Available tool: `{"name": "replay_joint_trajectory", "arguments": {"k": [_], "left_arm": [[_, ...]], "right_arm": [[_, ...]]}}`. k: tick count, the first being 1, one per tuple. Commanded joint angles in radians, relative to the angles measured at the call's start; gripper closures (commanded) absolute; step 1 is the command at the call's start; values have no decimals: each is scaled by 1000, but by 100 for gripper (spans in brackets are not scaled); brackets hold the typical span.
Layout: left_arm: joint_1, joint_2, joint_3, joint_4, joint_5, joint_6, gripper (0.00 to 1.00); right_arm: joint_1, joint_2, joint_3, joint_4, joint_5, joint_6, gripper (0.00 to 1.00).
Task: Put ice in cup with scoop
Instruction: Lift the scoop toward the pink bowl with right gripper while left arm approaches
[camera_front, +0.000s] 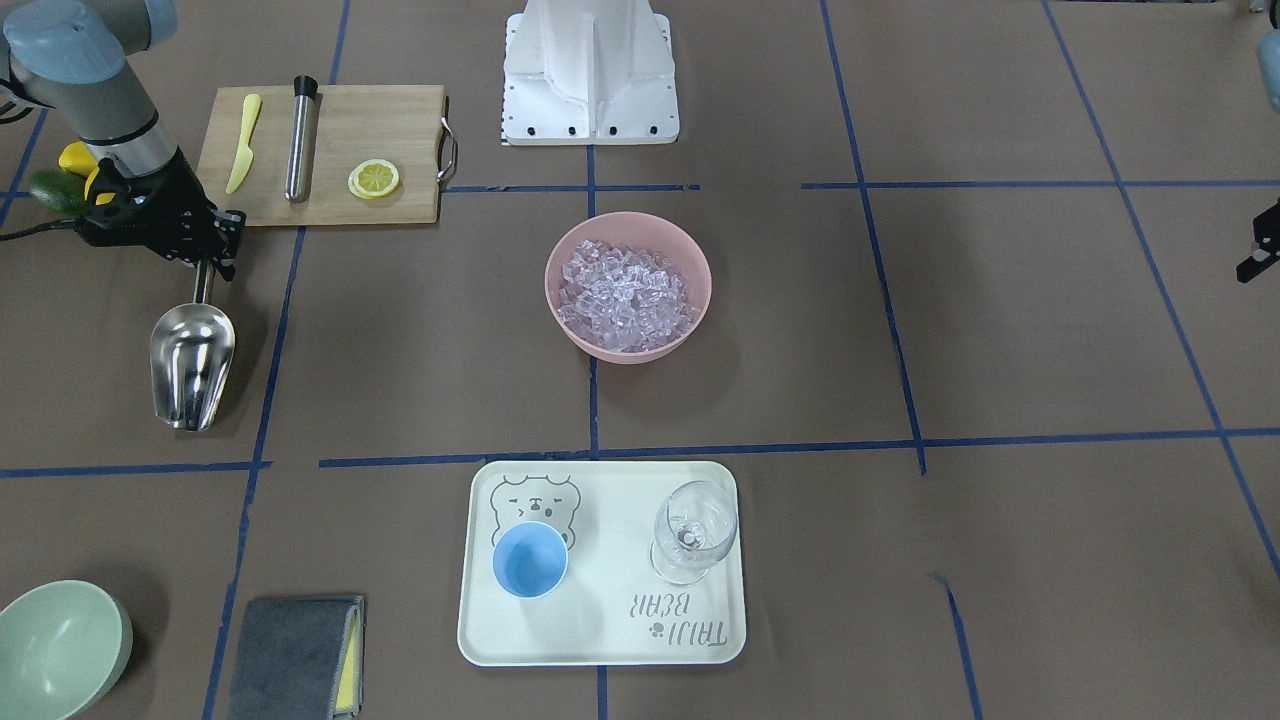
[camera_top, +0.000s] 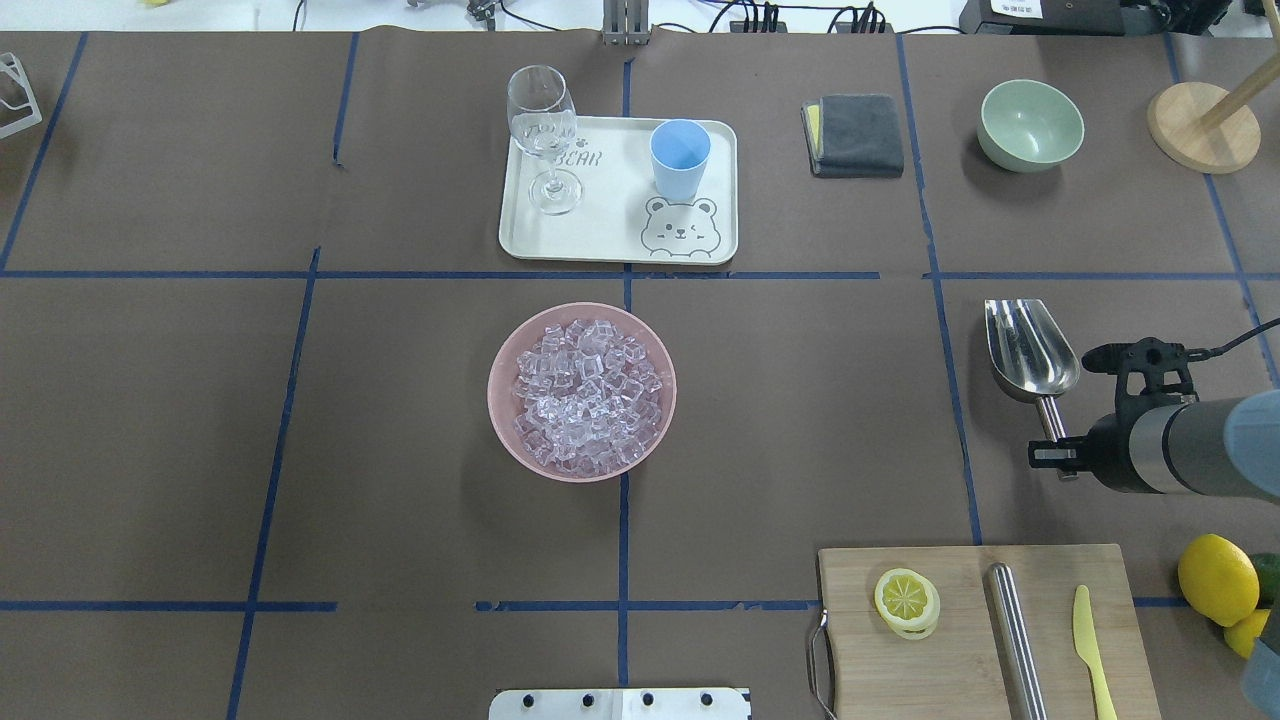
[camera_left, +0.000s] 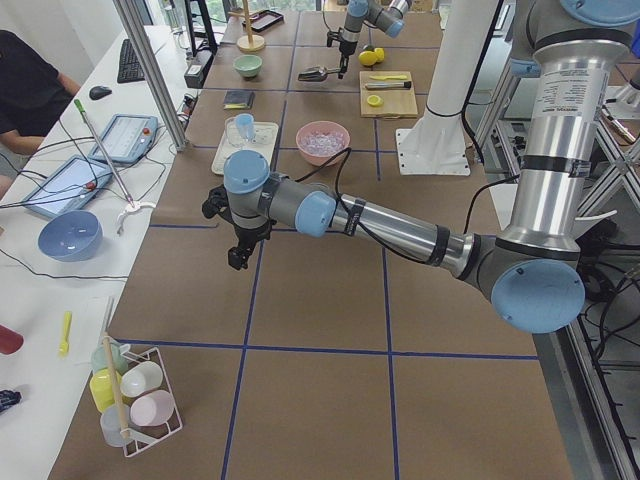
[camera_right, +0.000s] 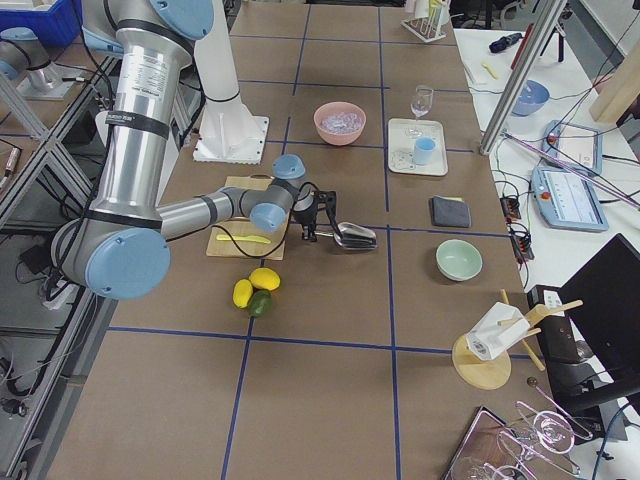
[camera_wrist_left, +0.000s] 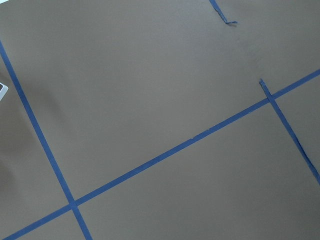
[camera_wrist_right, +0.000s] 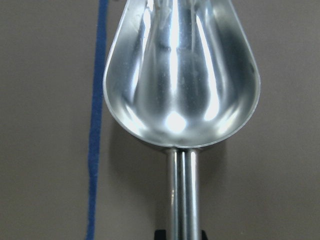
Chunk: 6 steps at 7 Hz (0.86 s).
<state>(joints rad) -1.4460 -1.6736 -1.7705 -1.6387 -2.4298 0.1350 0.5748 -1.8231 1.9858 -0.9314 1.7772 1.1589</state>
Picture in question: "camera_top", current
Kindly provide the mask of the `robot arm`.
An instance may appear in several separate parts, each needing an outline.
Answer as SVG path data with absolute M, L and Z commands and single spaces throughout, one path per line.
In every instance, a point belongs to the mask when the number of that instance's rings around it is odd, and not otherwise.
M 1087 473 L 1134 495 L 1279 500 L 1277 391 L 1199 401 L 1120 392 L 1084 436 L 1028 445 L 1032 468 Z

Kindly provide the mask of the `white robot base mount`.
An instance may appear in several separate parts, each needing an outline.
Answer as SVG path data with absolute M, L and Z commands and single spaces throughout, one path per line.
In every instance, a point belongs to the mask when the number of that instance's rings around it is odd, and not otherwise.
M 731 687 L 508 689 L 489 719 L 750 719 L 746 689 Z

